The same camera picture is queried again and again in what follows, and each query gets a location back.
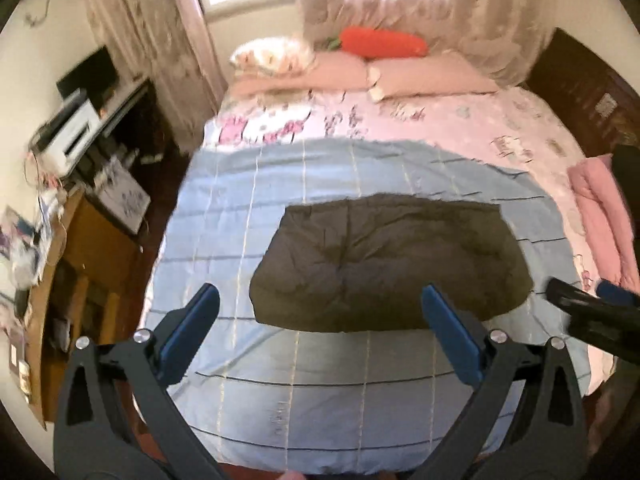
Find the white floral pillow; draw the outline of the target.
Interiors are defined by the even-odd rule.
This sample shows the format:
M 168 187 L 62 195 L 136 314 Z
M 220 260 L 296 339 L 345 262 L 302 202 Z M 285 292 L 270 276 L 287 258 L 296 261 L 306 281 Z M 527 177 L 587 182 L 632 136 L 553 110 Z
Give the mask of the white floral pillow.
M 293 77 L 314 67 L 316 52 L 297 37 L 257 38 L 237 47 L 229 62 L 238 74 Z

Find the black monitor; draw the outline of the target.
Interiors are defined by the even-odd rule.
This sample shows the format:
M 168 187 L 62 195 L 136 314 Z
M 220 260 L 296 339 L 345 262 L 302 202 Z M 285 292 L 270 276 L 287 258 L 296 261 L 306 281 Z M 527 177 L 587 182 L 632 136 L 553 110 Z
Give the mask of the black monitor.
M 95 108 L 102 107 L 118 84 L 119 76 L 107 47 L 100 47 L 56 82 L 58 93 L 67 99 L 84 90 Z

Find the pink Hello Kitty bedspread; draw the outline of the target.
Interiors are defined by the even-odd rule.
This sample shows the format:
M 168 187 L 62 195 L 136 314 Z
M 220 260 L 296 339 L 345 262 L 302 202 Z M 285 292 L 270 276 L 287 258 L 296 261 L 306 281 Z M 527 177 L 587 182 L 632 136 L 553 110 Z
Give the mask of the pink Hello Kitty bedspread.
M 361 92 L 314 92 L 273 106 L 249 100 L 216 119 L 203 146 L 256 148 L 319 139 L 419 142 L 492 166 L 525 170 L 558 205 L 574 266 L 577 257 L 589 252 L 566 173 L 579 158 L 579 148 L 551 110 L 527 91 L 379 103 Z

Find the floral lace curtain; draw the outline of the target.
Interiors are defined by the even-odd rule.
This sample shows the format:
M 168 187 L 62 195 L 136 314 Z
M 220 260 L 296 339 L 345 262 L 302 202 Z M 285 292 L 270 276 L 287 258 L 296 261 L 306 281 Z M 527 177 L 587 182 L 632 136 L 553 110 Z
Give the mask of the floral lace curtain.
M 298 0 L 320 46 L 348 26 L 406 32 L 456 50 L 500 86 L 525 81 L 555 29 L 556 0 Z

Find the folded pink quilted jacket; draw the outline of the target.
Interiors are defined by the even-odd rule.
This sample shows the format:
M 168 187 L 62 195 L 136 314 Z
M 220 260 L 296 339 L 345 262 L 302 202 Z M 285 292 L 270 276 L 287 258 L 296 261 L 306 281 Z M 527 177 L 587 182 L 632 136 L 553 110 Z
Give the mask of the folded pink quilted jacket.
M 586 241 L 600 278 L 639 292 L 634 227 L 612 171 L 612 154 L 588 157 L 567 170 Z

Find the blue checked bed sheet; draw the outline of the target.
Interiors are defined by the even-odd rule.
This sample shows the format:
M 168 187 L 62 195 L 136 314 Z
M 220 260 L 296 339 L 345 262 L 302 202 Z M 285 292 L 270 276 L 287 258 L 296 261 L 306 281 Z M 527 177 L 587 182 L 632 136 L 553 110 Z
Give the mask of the blue checked bed sheet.
M 549 276 L 577 282 L 574 255 L 558 205 L 525 170 L 411 141 L 205 145 L 168 221 L 141 325 L 157 326 L 201 284 L 218 288 L 217 321 L 169 390 L 216 460 L 306 474 L 408 469 L 469 399 L 427 330 L 296 333 L 255 320 L 250 278 L 285 208 L 375 193 L 498 205 L 534 286 L 494 326 L 533 344 L 563 335 L 563 313 L 542 290 Z

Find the olive green puffer jacket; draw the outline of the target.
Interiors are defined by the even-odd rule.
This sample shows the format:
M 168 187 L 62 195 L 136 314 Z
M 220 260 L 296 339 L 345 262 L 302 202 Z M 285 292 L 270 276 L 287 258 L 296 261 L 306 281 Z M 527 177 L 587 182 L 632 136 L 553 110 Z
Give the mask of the olive green puffer jacket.
M 248 296 L 257 322 L 315 333 L 423 330 L 434 285 L 481 321 L 533 288 L 499 206 L 375 194 L 285 208 Z

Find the right pink pillow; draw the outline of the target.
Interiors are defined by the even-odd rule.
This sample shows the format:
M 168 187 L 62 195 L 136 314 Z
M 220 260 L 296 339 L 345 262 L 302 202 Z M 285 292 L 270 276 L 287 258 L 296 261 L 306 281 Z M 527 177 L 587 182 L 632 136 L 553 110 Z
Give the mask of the right pink pillow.
M 500 87 L 457 52 L 425 58 L 383 58 L 368 65 L 374 102 L 412 96 L 495 93 Z

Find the orange carrot plush pillow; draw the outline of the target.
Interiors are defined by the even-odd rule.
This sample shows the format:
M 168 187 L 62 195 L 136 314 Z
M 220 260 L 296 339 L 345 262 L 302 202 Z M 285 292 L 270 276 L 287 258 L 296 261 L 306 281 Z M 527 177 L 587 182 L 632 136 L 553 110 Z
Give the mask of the orange carrot plush pillow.
M 365 60 L 379 58 L 424 58 L 428 45 L 419 36 L 389 29 L 362 26 L 344 28 L 326 44 L 328 51 L 344 51 Z

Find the dark wooden desk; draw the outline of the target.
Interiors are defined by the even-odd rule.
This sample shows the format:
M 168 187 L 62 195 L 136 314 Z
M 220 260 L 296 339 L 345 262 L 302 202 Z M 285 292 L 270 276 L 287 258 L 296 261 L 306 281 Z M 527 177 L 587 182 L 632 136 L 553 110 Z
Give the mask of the dark wooden desk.
M 142 188 L 152 195 L 163 164 L 178 151 L 168 121 L 160 110 L 154 84 L 140 78 L 108 102 L 96 137 L 66 178 L 66 188 L 78 184 L 96 188 L 96 178 L 117 158 Z

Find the dark wooden headboard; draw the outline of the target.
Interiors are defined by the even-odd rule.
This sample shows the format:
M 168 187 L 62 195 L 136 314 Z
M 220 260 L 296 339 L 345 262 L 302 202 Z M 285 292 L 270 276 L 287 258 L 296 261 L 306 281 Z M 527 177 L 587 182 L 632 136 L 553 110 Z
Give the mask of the dark wooden headboard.
M 639 145 L 639 95 L 608 63 L 555 29 L 524 86 L 547 102 L 587 156 Z

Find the white floral box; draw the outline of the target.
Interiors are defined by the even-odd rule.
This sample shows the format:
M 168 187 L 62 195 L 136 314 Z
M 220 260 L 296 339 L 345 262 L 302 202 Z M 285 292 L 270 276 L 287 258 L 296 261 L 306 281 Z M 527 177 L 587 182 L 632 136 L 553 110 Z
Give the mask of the white floral box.
M 94 179 L 94 194 L 102 206 L 131 234 L 137 234 L 151 197 L 116 156 Z

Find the white printer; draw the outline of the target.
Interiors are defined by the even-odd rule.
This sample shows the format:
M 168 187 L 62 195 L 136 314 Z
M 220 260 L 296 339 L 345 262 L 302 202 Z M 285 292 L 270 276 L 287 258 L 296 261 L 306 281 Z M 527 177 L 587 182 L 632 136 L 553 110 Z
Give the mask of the white printer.
M 75 90 L 58 112 L 42 124 L 29 151 L 49 174 L 66 177 L 90 146 L 101 127 L 101 118 L 84 89 Z

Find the brown wooden cabinet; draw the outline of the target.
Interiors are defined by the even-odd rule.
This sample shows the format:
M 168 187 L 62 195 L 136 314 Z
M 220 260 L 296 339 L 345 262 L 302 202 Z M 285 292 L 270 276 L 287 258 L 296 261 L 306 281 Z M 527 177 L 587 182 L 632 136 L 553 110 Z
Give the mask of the brown wooden cabinet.
M 26 362 L 29 407 L 40 425 L 54 422 L 72 345 L 81 336 L 111 344 L 131 333 L 140 310 L 130 296 L 141 247 L 81 192 L 53 220 L 41 281 L 28 297 Z

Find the left pink pillow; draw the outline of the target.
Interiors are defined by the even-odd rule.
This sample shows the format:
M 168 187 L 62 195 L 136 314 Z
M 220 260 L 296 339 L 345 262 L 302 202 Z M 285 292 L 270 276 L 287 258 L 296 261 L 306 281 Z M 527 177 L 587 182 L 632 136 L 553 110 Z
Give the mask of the left pink pillow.
M 360 91 L 370 88 L 368 66 L 359 56 L 343 52 L 319 52 L 311 70 L 296 76 L 236 78 L 230 96 L 244 99 L 258 93 L 290 90 Z

